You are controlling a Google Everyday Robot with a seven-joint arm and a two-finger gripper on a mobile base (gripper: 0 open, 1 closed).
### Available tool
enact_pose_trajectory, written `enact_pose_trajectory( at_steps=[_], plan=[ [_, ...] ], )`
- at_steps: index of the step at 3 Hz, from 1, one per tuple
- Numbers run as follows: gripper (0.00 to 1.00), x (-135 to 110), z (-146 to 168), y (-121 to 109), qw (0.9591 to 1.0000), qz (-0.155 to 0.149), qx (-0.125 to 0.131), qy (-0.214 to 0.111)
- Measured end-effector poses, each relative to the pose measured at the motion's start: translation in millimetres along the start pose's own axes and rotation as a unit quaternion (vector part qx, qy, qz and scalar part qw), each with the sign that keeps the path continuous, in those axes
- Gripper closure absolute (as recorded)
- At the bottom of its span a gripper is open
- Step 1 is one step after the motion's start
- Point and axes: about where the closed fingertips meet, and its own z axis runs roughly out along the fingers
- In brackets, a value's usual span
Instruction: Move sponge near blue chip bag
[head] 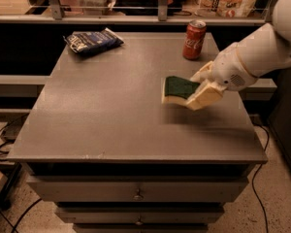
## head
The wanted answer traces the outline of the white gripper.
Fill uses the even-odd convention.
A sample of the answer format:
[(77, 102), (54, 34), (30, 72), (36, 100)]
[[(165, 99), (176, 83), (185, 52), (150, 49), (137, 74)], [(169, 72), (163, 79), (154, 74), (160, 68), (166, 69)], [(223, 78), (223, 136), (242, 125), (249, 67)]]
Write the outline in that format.
[(206, 63), (191, 78), (191, 82), (201, 83), (185, 103), (190, 110), (203, 109), (223, 97), (224, 91), (240, 91), (256, 83), (258, 78), (246, 68), (238, 44), (233, 43), (221, 51), (215, 60)]

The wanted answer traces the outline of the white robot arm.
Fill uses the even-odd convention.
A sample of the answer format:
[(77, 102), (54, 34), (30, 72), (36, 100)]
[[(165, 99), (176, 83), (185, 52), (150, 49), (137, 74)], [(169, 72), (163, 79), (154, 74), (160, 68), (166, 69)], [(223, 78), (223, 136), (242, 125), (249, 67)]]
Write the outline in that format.
[(270, 23), (221, 51), (190, 78), (199, 86), (185, 106), (205, 108), (226, 90), (243, 90), (273, 70), (290, 67), (291, 0), (277, 0)]

